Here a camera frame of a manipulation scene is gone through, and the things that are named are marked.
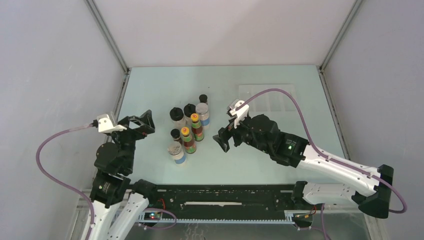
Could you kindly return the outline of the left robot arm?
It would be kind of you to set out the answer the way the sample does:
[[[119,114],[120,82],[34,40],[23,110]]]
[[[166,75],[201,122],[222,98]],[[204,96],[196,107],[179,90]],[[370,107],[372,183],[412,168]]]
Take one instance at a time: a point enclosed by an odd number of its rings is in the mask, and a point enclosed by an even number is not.
[[[153,208],[158,194],[150,189],[130,194],[124,209],[119,210],[133,173],[136,142],[156,131],[152,111],[140,116],[126,116],[116,121],[115,115],[105,113],[93,122],[99,133],[111,138],[96,151],[97,169],[89,195],[88,222],[84,227],[87,240],[123,240],[138,216]]]

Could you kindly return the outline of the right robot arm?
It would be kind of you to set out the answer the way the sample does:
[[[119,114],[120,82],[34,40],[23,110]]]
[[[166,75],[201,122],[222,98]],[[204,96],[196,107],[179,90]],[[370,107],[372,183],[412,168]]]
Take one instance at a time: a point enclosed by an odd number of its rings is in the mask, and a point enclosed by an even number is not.
[[[264,114],[247,116],[239,122],[231,119],[213,136],[224,152],[230,149],[229,139],[233,139],[235,147],[245,143],[268,154],[279,165],[317,171],[340,181],[341,184],[325,184],[324,189],[308,181],[297,183],[296,187],[302,189],[290,196],[291,204],[297,209],[341,200],[356,204],[369,216],[379,219],[389,216],[394,176],[394,169],[389,165],[360,165],[321,148],[314,149],[307,139],[281,131],[278,124]]]

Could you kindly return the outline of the sauce bottle yellow cap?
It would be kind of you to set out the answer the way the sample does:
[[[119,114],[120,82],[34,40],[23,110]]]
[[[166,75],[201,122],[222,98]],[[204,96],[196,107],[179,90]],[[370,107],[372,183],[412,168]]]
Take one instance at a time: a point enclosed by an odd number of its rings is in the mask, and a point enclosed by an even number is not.
[[[195,140],[193,139],[192,134],[190,132],[190,129],[185,126],[181,128],[180,132],[181,132],[182,143],[186,153],[187,154],[195,153],[197,150],[197,147],[195,144]]]
[[[203,126],[200,122],[199,115],[193,113],[191,116],[191,129],[194,134],[195,141],[200,142],[204,139]]]

